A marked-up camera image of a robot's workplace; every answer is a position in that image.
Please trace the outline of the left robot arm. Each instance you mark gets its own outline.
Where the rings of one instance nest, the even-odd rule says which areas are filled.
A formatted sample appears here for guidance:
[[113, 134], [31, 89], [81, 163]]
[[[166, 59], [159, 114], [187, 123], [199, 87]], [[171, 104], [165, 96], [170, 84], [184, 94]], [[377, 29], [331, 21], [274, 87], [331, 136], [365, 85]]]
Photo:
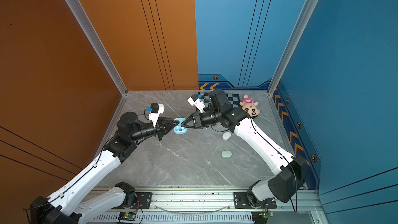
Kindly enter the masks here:
[[31, 224], [86, 224], [117, 206], [133, 207], [135, 188], [126, 182], [84, 202], [84, 197], [111, 171], [121, 165], [143, 141], [153, 136], [162, 139], [179, 121], [158, 117], [156, 123], [142, 122], [135, 112], [124, 113], [114, 136], [100, 154], [77, 176], [47, 198], [38, 197], [27, 210]]

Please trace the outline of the left green circuit board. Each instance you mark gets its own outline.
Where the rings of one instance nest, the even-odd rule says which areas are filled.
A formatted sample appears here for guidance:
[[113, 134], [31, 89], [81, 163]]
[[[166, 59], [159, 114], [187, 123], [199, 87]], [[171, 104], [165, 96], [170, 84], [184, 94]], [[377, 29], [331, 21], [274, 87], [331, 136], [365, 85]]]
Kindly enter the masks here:
[[134, 222], [136, 220], [137, 214], [135, 212], [120, 212], [118, 221], [130, 221]]

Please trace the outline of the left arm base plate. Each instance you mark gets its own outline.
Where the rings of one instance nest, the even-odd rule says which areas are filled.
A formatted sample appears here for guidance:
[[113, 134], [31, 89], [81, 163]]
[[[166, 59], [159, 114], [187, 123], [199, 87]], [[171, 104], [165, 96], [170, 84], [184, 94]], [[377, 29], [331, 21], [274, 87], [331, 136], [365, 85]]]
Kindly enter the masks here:
[[149, 209], [151, 199], [152, 192], [128, 193], [119, 207], [124, 209]]

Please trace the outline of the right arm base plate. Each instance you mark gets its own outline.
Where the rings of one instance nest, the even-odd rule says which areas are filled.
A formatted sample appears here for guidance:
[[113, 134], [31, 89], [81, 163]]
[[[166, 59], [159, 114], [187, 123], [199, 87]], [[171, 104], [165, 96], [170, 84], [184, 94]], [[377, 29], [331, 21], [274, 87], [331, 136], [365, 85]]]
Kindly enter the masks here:
[[248, 193], [234, 192], [234, 207], [236, 209], [258, 208], [258, 209], [276, 209], [277, 204], [274, 198], [265, 199], [264, 201], [249, 200]]

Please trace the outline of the white earbud charging case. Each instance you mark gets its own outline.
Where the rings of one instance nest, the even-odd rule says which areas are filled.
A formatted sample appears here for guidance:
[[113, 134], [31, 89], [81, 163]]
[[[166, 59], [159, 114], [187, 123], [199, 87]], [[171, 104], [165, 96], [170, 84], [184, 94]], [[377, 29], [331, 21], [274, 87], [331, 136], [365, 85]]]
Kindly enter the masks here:
[[227, 141], [227, 140], [229, 140], [229, 139], [231, 138], [231, 136], [232, 136], [232, 134], [231, 134], [230, 132], [225, 132], [225, 133], [222, 135], [222, 139], [223, 139], [224, 141]]

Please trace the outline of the green earbud charging case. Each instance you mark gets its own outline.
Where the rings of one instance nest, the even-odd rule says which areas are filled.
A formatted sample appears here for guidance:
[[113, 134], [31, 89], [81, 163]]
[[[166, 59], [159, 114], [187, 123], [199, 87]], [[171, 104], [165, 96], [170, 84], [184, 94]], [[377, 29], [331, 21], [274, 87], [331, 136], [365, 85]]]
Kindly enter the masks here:
[[222, 158], [224, 158], [224, 159], [231, 158], [232, 152], [231, 152], [230, 150], [223, 150], [223, 151], [221, 152], [221, 156], [222, 156]]

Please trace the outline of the black grey checkerboard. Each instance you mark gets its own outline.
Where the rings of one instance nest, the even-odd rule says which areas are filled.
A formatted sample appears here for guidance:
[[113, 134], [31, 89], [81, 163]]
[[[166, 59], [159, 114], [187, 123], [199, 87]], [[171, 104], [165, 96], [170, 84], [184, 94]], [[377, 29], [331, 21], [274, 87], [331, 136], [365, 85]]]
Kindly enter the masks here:
[[[202, 101], [206, 108], [212, 108], [212, 103], [209, 97], [209, 92], [198, 92], [198, 95], [201, 96]], [[236, 93], [227, 93], [228, 101], [233, 105], [233, 107], [240, 106], [240, 96]]]

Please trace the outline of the right green circuit board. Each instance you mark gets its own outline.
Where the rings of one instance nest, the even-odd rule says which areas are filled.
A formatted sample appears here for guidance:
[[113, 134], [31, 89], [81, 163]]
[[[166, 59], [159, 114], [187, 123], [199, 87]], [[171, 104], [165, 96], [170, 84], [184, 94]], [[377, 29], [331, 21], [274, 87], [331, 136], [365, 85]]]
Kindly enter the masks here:
[[259, 214], [259, 216], [261, 216], [263, 219], [267, 219], [267, 218], [273, 217], [274, 213], [272, 211], [270, 211], [270, 210], [266, 210], [264, 212], [261, 212]]

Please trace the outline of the pink plush doll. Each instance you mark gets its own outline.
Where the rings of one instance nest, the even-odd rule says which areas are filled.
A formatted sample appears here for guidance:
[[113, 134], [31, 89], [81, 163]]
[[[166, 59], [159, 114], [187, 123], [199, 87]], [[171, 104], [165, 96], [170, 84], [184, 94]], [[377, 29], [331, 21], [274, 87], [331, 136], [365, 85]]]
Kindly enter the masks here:
[[252, 118], [257, 117], [260, 114], [260, 110], [258, 109], [258, 102], [256, 102], [253, 98], [248, 95], [244, 95], [244, 98], [239, 103], [242, 110], [247, 112]]

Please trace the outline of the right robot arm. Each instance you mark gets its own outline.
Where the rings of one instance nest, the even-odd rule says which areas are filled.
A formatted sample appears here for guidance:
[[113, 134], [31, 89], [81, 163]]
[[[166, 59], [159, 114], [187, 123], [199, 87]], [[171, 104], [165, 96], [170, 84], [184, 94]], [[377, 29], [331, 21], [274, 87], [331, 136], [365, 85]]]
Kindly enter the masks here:
[[257, 181], [247, 190], [247, 198], [254, 208], [266, 199], [277, 198], [280, 202], [292, 202], [292, 197], [306, 183], [307, 161], [294, 156], [276, 144], [255, 123], [251, 114], [240, 107], [233, 107], [223, 90], [209, 93], [211, 107], [206, 107], [201, 96], [193, 94], [188, 103], [196, 107], [181, 124], [184, 128], [203, 129], [220, 123], [243, 139], [265, 161], [274, 177]]

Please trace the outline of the green circuit board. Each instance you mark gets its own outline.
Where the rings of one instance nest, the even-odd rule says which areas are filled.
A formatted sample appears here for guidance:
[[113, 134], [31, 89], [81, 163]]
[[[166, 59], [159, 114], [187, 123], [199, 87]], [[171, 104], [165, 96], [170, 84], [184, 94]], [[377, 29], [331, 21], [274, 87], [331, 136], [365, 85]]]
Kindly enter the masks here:
[[118, 221], [130, 221], [134, 222], [136, 220], [137, 214], [135, 212], [120, 212]]
[[273, 217], [274, 213], [272, 211], [270, 211], [270, 210], [266, 210], [264, 212], [261, 212], [259, 214], [259, 216], [261, 216], [263, 219], [267, 219], [267, 218]]

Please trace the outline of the blue earbud charging case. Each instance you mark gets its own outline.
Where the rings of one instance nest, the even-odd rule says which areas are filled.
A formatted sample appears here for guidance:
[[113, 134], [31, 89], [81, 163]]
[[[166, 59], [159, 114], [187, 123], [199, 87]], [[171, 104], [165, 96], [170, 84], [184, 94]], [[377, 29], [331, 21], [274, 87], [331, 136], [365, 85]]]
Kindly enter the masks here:
[[181, 124], [186, 120], [185, 118], [175, 118], [175, 121], [178, 121], [178, 125], [174, 127], [175, 134], [185, 134], [187, 133], [188, 129], [182, 127]]

